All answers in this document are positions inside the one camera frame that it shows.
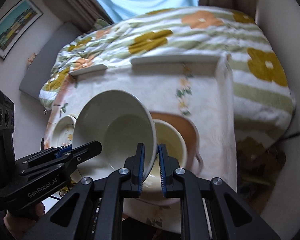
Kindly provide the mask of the person's left hand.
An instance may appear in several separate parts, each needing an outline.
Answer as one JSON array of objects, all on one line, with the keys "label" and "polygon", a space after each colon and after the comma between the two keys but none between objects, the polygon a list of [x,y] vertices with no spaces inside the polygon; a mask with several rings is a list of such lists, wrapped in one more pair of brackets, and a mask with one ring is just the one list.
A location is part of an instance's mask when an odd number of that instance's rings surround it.
[{"label": "person's left hand", "polygon": [[7,211],[3,218],[4,224],[14,239],[22,239],[25,233],[45,215],[45,206],[42,202],[32,207],[30,211],[21,214],[11,214]]}]

